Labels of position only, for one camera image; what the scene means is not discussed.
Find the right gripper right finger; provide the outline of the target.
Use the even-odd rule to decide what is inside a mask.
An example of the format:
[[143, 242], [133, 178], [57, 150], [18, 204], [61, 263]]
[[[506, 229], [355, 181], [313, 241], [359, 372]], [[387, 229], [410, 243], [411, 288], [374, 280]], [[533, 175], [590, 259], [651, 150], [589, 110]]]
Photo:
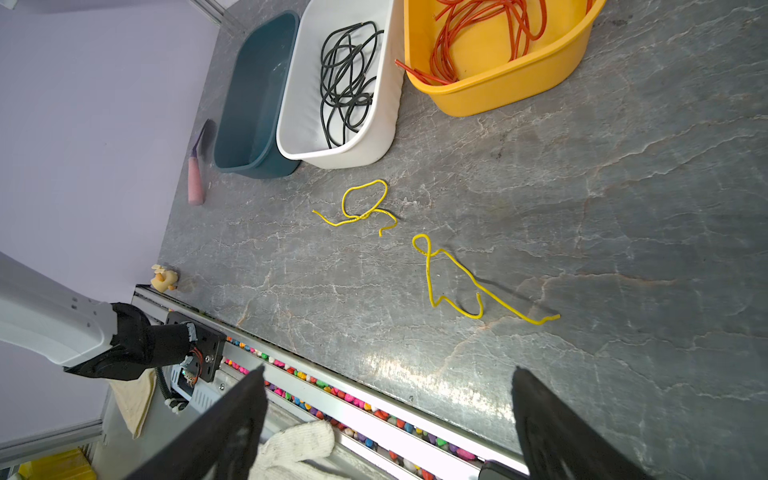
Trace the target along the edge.
[[531, 371], [512, 377], [516, 432], [531, 479], [648, 479]]

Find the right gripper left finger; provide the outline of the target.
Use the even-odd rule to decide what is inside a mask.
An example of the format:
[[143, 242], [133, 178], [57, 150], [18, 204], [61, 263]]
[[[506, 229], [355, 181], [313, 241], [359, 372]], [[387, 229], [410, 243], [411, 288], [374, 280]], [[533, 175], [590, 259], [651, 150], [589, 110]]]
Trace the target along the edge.
[[266, 413], [260, 366], [128, 477], [203, 479], [210, 474], [214, 479], [246, 479], [257, 459]]

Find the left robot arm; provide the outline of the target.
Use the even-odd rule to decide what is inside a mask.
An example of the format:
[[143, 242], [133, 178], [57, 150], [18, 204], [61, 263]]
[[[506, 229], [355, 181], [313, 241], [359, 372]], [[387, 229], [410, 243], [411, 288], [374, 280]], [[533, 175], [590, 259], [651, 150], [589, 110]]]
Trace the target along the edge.
[[131, 304], [81, 295], [2, 254], [1, 340], [70, 374], [132, 381], [182, 362], [197, 331], [190, 323], [153, 325]]

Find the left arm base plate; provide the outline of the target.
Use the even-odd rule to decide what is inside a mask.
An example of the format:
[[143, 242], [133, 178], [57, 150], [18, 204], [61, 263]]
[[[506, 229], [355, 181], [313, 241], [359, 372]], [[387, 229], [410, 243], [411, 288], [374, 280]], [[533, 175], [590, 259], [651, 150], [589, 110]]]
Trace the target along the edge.
[[190, 386], [195, 386], [200, 381], [212, 382], [223, 358], [227, 336], [207, 324], [175, 311], [169, 313], [168, 324], [183, 324], [189, 331], [190, 351], [181, 363], [186, 382]]

